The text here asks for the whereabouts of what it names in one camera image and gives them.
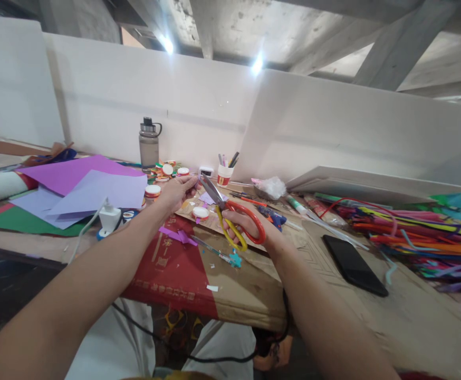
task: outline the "water bottle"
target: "water bottle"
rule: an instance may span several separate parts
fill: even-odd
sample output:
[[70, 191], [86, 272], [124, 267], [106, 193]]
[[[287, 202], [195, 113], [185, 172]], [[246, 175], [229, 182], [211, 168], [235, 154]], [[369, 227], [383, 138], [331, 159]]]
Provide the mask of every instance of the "water bottle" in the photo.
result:
[[[160, 126], [156, 133], [155, 125]], [[158, 137], [162, 133], [162, 124], [151, 122], [151, 118], [145, 117], [139, 131], [139, 152], [141, 153], [141, 169], [148, 173], [158, 162]]]

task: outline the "red scissors handle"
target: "red scissors handle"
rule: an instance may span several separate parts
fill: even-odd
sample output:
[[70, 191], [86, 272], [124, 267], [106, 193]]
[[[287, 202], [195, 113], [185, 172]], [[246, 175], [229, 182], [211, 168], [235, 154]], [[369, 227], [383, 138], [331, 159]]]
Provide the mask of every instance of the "red scissors handle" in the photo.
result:
[[255, 226], [258, 229], [258, 239], [251, 236], [248, 233], [247, 230], [243, 229], [243, 231], [245, 232], [246, 236], [248, 236], [248, 238], [251, 241], [253, 241], [255, 244], [264, 244], [264, 242], [266, 241], [266, 231], [264, 230], [264, 226], [262, 225], [262, 223], [258, 219], [257, 215], [255, 215], [253, 213], [253, 211], [251, 211], [249, 208], [247, 208], [245, 206], [242, 206], [239, 203], [235, 203], [235, 202], [232, 202], [232, 201], [227, 201], [226, 206], [231, 211], [236, 211], [236, 209], [237, 209], [237, 210], [242, 211], [246, 215], [248, 215], [250, 218], [252, 218], [252, 221], [255, 223]]

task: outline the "hand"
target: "hand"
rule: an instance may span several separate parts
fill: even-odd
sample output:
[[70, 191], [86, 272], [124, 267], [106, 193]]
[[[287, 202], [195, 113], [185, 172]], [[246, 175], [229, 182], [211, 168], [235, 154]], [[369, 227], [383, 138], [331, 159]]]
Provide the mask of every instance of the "hand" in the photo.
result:
[[193, 198], [200, 188], [195, 176], [176, 177], [162, 187], [158, 200], [164, 202], [172, 214], [181, 208], [185, 200]]
[[[270, 221], [268, 221], [265, 217], [263, 217], [261, 213], [259, 213], [257, 210], [255, 210], [255, 208], [252, 208], [251, 206], [250, 207], [248, 205], [245, 205], [245, 206], [248, 207], [257, 216], [257, 218], [260, 220], [260, 222], [264, 226], [264, 231], [266, 232], [266, 242], [264, 243], [264, 245], [267, 242], [270, 242], [271, 239], [277, 238], [277, 235], [281, 236], [281, 232]], [[254, 238], [256, 239], [259, 238], [258, 229], [255, 226], [255, 223], [253, 222], [252, 218], [250, 218], [248, 215], [243, 214], [241, 211], [235, 212], [231, 210], [224, 210], [222, 211], [222, 216], [225, 219], [229, 219], [234, 224], [238, 224], [239, 226], [237, 227], [237, 229], [240, 232], [242, 232], [243, 229], [245, 229]], [[236, 237], [236, 234], [234, 233], [234, 231], [232, 231], [229, 228], [228, 224], [225, 221], [224, 221], [224, 229], [227, 230], [230, 238], [234, 240], [236, 244], [239, 243], [239, 239]]]

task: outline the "scissor blade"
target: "scissor blade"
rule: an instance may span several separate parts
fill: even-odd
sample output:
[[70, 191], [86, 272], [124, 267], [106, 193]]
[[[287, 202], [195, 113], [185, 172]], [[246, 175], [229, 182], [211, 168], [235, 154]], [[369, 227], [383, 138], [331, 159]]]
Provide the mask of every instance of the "scissor blade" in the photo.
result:
[[204, 189], [206, 192], [209, 194], [211, 199], [220, 207], [223, 208], [225, 205], [224, 199], [222, 198], [222, 195], [218, 191], [218, 189], [213, 185], [213, 183], [209, 180], [208, 176], [203, 173], [204, 180], [201, 181]]

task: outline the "light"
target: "light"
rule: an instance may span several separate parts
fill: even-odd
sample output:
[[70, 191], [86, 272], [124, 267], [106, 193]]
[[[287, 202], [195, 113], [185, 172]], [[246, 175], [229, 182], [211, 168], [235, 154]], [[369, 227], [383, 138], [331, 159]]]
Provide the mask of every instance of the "light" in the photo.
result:
[[252, 66], [252, 72], [257, 75], [262, 69], [262, 54], [259, 54], [257, 60]]
[[166, 48], [166, 52], [168, 54], [172, 54], [172, 52], [174, 51], [174, 46], [172, 45], [172, 42], [171, 40], [169, 39], [169, 37], [167, 37], [164, 41], [164, 47]]

